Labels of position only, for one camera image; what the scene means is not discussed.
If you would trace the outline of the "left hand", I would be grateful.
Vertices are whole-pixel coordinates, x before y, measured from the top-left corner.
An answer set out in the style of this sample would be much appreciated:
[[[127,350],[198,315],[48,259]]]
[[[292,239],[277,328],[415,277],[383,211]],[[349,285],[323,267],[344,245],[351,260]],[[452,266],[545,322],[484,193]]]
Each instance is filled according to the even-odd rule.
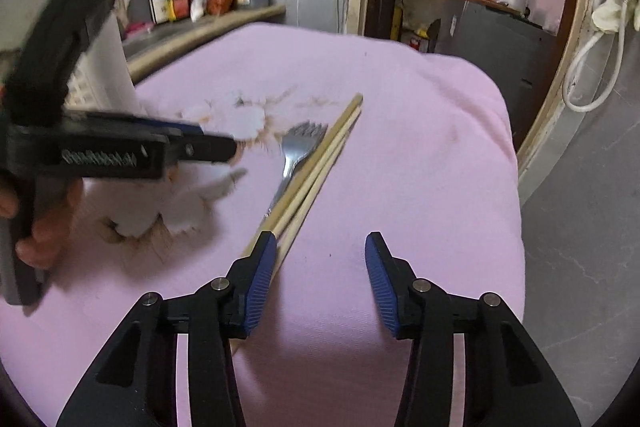
[[[32,233],[16,242],[18,259],[38,270],[50,270],[62,256],[79,207],[84,182],[76,179],[68,184],[65,195],[48,208],[32,225]]]

